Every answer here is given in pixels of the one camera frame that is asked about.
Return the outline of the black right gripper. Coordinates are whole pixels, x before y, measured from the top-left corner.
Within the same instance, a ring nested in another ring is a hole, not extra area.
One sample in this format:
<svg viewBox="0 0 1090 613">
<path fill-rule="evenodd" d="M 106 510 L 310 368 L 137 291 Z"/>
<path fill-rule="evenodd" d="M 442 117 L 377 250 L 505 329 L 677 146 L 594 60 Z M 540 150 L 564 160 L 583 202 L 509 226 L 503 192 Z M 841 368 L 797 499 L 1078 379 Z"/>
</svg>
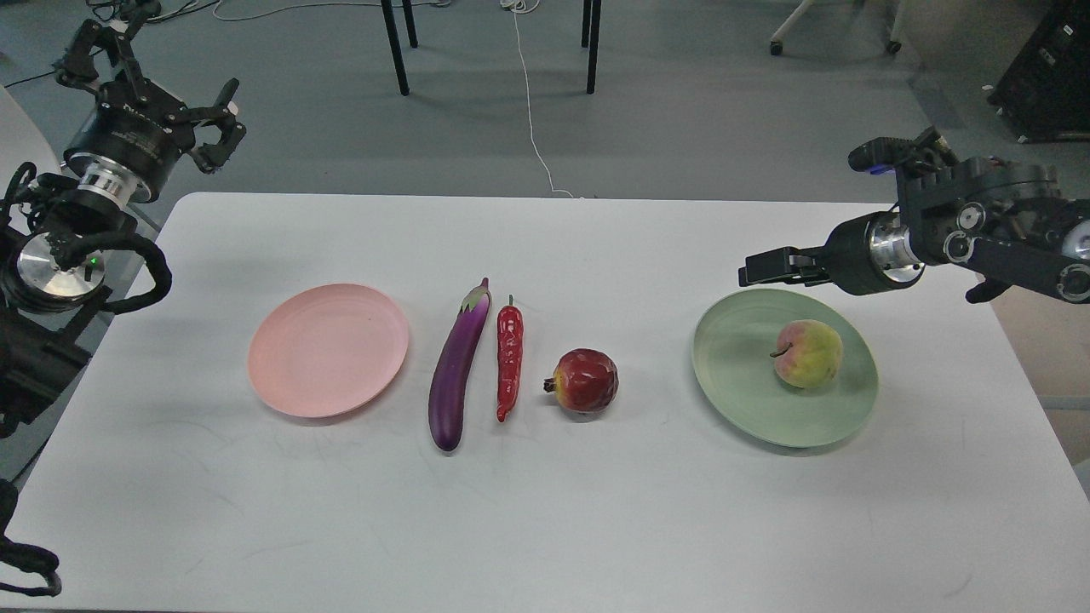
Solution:
<svg viewBox="0 0 1090 613">
<path fill-rule="evenodd" d="M 818 260 L 822 256 L 822 268 Z M 746 259 L 740 287 L 756 284 L 836 284 L 848 295 L 882 295 L 919 283 L 924 264 L 897 213 L 874 213 L 838 225 L 823 247 L 770 249 Z"/>
</svg>

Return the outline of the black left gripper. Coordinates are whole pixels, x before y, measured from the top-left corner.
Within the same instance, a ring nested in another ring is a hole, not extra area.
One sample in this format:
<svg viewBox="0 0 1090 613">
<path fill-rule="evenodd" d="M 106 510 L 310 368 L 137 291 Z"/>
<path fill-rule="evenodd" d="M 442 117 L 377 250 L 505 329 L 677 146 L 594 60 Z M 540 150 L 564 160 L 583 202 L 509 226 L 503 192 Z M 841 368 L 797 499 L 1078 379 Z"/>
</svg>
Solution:
<svg viewBox="0 0 1090 613">
<path fill-rule="evenodd" d="M 66 169 L 84 175 L 94 159 L 121 164 L 140 179 L 135 199 L 140 203 L 160 197 L 169 175 L 187 151 L 203 175 L 214 175 L 249 132 L 232 107 L 240 86 L 238 79 L 226 82 L 210 106 L 187 109 L 187 121 L 194 128 L 168 124 L 166 117 L 175 115 L 185 104 L 144 77 L 132 40 L 147 22 L 147 17 L 129 17 L 126 22 L 102 24 L 88 19 L 55 62 L 55 81 L 59 85 L 96 97 L 94 110 L 66 145 Z M 120 70 L 119 77 L 110 82 L 99 79 L 96 51 L 105 52 L 109 65 Z M 215 144 L 195 145 L 194 129 L 198 127 L 214 127 L 221 137 Z"/>
</svg>

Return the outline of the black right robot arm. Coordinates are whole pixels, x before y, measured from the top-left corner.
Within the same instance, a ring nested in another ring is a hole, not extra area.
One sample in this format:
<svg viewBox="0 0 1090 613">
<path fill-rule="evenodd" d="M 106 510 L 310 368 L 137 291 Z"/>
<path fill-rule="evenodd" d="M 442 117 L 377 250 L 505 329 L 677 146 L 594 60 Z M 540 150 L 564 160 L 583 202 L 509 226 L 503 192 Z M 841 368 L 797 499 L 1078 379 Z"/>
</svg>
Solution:
<svg viewBox="0 0 1090 613">
<path fill-rule="evenodd" d="M 749 256 L 741 287 L 834 284 L 847 295 L 882 295 L 919 283 L 927 266 L 950 264 L 981 276 L 966 295 L 972 304 L 1012 287 L 1087 303 L 1087 201 L 1064 199 L 1054 168 L 959 159 L 935 128 L 869 140 L 847 160 L 857 172 L 895 175 L 895 205 L 841 223 L 821 247 Z"/>
</svg>

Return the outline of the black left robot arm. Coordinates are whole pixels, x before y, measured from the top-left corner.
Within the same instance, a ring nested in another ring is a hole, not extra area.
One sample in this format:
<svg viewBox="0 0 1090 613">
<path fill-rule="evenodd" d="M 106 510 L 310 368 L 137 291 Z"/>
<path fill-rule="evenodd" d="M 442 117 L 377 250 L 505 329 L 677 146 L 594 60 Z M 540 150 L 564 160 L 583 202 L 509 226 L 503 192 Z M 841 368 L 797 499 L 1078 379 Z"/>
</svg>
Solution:
<svg viewBox="0 0 1090 613">
<path fill-rule="evenodd" d="M 141 70 L 132 48 L 157 1 L 121 1 L 119 24 L 86 20 L 55 62 L 59 85 L 94 108 L 63 152 L 62 172 L 21 163 L 3 190 L 3 437 L 32 424 L 89 364 L 78 337 L 92 318 L 159 303 L 171 290 L 164 251 L 140 235 L 132 204 L 160 197 L 190 156 L 221 170 L 245 137 L 229 80 L 193 107 Z"/>
</svg>

